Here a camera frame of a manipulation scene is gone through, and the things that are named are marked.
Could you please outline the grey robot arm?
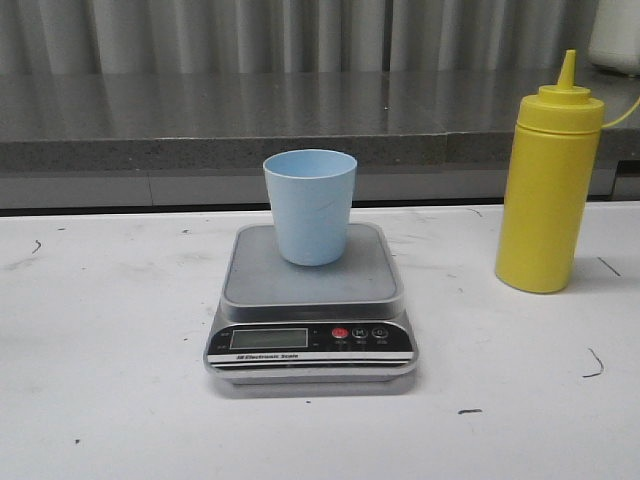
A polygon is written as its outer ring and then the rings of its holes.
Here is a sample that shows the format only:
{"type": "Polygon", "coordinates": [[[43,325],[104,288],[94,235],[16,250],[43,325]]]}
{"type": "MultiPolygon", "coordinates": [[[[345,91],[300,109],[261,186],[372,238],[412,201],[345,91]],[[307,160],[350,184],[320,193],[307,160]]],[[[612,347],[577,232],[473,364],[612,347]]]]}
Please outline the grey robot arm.
{"type": "Polygon", "coordinates": [[[597,68],[639,75],[639,0],[600,0],[588,47],[597,68]]]}

